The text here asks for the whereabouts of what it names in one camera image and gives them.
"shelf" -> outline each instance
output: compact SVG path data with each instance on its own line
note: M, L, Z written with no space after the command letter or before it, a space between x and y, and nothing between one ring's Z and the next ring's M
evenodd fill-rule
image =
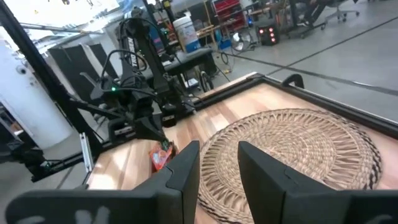
M217 8L216 8L216 6L215 6L215 8L216 8L216 13L218 14L219 12L222 12L222 11L225 11L225 10L227 10L227 9L231 9L232 7L240 6L240 5L241 5L241 4L240 4L239 2L237 2L237 3L235 3L235 4L232 4L232 5L230 5L230 6L225 7L225 8L223 8L223 9L220 9L220 10L218 10L218 11L217 11Z
M244 15L243 15L243 14L240 14L240 15L239 15L239 12L237 12L237 13L233 12L233 13L231 13L231 14L218 16L218 18L223 20L223 19L229 18L229 17L231 17L231 16L243 17L243 18L244 18Z

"electronic device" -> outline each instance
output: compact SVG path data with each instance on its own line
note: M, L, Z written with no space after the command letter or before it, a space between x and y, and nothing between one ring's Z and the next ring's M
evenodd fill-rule
M192 224L197 205L199 141L133 190L35 190L6 209L17 223Z
M279 43L280 36L276 25L258 27L257 32L262 45L272 46Z
M239 171L254 223L398 222L398 190L333 190L239 142Z

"desk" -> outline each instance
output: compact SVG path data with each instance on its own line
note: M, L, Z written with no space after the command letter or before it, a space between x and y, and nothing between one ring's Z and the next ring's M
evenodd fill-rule
M217 25L217 26L214 26L214 25L207 26L205 28L202 28L202 29L198 30L197 31L197 36L198 36L198 38L205 37L205 36L207 36L209 34L212 34L214 30L217 30L217 29L226 27L228 25L231 25L235 21L236 21L236 19L230 19L230 20L228 20L228 21L226 21L226 22L224 22L224 23L222 23L220 25Z
M164 68L169 75L176 75L183 88L185 88L180 74L197 65L208 63L210 60L213 60L213 56L211 54L212 52L213 50L208 47L200 48L191 53L179 51L177 52L177 57L178 59L180 59L181 63L178 62L177 59L174 59L174 61L170 65L166 65ZM147 80L153 78L153 74L149 68L143 71L142 74L147 78ZM122 75L121 81L123 82L123 80L125 80L127 77L128 75Z
M278 9L278 8L284 6L284 3L285 2L282 1L282 2L279 2L279 3L275 3L275 4L269 4L269 5L267 5L266 7L262 8L262 9L258 9L258 10L250 12L249 15L250 16L254 16L254 15L258 15L258 14L263 14L263 13L269 12L271 9Z
M205 93L212 94L232 85L245 77ZM183 119L172 128L165 128L168 138L179 149L191 140L199 140L201 145L218 130L238 119L260 111L284 108L310 108L324 110L305 100L297 98L272 86L261 84L243 91L215 105L200 110L197 114ZM398 141L372 129L359 126L367 132L379 149L383 161L383 174L379 189L398 189ZM135 139L115 149L102 153L92 174L89 176L89 189L131 190L150 177L148 152L154 141ZM204 210L197 206L196 224L216 224Z

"metal frame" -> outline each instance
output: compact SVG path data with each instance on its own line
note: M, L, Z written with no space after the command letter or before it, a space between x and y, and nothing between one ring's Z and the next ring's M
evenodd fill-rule
M78 108L102 114L111 118L118 117L118 114L102 110L86 103L71 100L66 89L62 86L54 72L41 57L39 51L35 48L34 44L24 32L16 18L12 15L12 12L6 6L4 0L0 0L0 22L3 24L4 28L7 30L14 42L19 46L21 52L25 55L32 68L36 71L37 76L42 80L42 83L48 89L50 97L58 103L60 109L64 112L67 119L69 119L69 122L80 134L86 134L90 144L93 162L96 162L98 156L102 152L134 139L134 135L132 135L123 141L113 144L110 142L100 143L96 138L94 131L79 113ZM277 81L270 77L265 77L264 75L260 74L251 75L240 82L236 82L220 91L213 93L212 95L204 96L201 100L194 102L194 106L197 111L202 110L208 106L223 101L233 95L241 93L244 90L248 90L262 83L273 86L303 100L309 101L314 105L320 106L354 122L372 128L394 139L398 139L397 123L304 90L302 77L298 74L288 77L283 82ZM48 172L40 177L33 177L32 181L38 181L83 161L84 159L82 152L70 155L60 160L60 162L53 164L53 169L51 172Z

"wire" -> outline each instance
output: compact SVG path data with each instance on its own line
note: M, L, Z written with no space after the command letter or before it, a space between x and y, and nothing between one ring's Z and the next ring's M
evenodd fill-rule
M217 64L215 64L215 65L216 65L216 68L221 72L221 74L223 74L224 77L230 82L231 80L225 75L225 73L219 68L219 66L217 66Z
M46 159L47 162L62 162L62 159Z
M124 84L126 81L128 81L129 79L131 79L131 78L140 78L141 81L146 82L146 79L145 79L145 77L144 77L142 74L141 74L141 75L131 74L130 77L125 78L125 79L120 83L120 87L123 87L123 84Z
M135 72L143 72L143 71L145 71L145 70L147 70L147 68L148 68L148 66L147 66L147 64L145 63L144 65L144 68L142 68L142 69L137 69L137 68L134 68L132 65L130 65L130 63L129 63L129 61L127 61L127 59L126 58L124 58L124 60L127 62L127 65L131 68L131 70L133 70L133 71L135 71Z
M196 106L193 106L192 104L190 104L190 103L186 103L186 102L184 102L184 103L182 103L183 105L188 105L188 106L190 106L190 107L192 107L193 109L196 109L197 107Z
M225 52L221 52L221 60L224 62L224 64L226 64L226 65L229 64L229 58Z
M139 58L140 60L142 60L142 61L144 62L144 68L142 69L142 71L144 71L144 70L147 69L148 64L147 64L147 62L145 61L145 59L144 59L143 57L141 57L140 55L138 55L138 54L136 54L135 52L132 52L132 51L130 51L130 50L116 49L116 50L112 50L112 51L108 54L108 56L106 57L106 60L105 60L105 63L104 63L104 65L103 65L103 69L102 69L102 72L101 72L101 78L104 77L106 67L108 66L108 63L109 63L109 60L110 60L112 54L114 54L114 53L116 53L116 52L124 52L124 53L128 53L128 54L135 55L137 58Z
M186 95L185 97L198 99L201 103L203 103L203 100L200 97L195 96L193 93L191 93L191 94L192 94L192 96Z
M89 127L101 141L104 141L104 139L100 136L100 134L98 134L96 131L94 131L94 129L90 125L89 125Z
M147 95L149 95L149 96L152 96L152 97L158 99L158 96L157 96L156 94L154 94L154 93L149 93L149 92L147 92L147 91L140 90L140 89L138 89L138 88L121 87L121 88L117 88L116 90L131 90L131 91L136 91L136 92L138 92L138 93L147 94ZM112 91L114 91L114 90L102 90L102 91L104 91L104 92L112 92Z

